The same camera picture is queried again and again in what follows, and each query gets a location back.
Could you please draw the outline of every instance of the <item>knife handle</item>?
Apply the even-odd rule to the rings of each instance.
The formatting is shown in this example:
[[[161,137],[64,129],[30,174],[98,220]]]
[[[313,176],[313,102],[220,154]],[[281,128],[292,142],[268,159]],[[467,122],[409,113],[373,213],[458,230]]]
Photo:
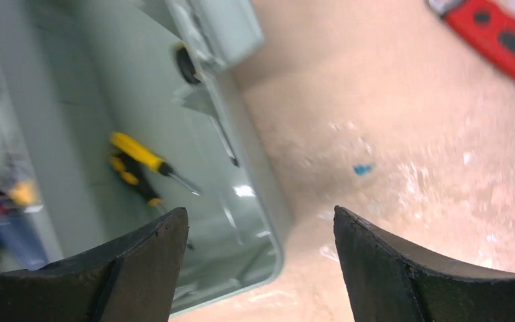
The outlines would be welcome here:
[[[466,0],[443,19],[465,41],[515,79],[515,17],[489,0]]]

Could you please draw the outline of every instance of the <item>plastic storage box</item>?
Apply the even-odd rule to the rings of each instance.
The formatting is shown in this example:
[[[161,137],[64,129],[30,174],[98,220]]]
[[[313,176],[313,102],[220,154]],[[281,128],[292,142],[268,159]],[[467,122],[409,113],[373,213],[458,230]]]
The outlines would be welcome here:
[[[262,41],[241,0],[0,0],[0,140],[15,138],[30,161],[45,206],[31,216],[51,259],[156,215],[109,167],[109,135],[122,131],[202,192],[146,172],[167,209],[188,210],[194,249],[175,313],[277,277],[290,212],[228,73]],[[181,42],[195,87],[174,61]]]

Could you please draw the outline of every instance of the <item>blue plastic piece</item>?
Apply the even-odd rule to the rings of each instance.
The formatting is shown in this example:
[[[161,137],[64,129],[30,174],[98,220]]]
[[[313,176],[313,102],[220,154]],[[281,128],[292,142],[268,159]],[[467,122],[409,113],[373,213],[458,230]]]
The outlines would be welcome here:
[[[359,176],[363,176],[364,174],[367,174],[373,169],[373,166],[370,164],[357,164],[352,167],[354,168],[354,172],[356,172],[356,174],[358,174]]]
[[[25,215],[0,216],[0,240],[27,270],[37,270],[49,263]]]

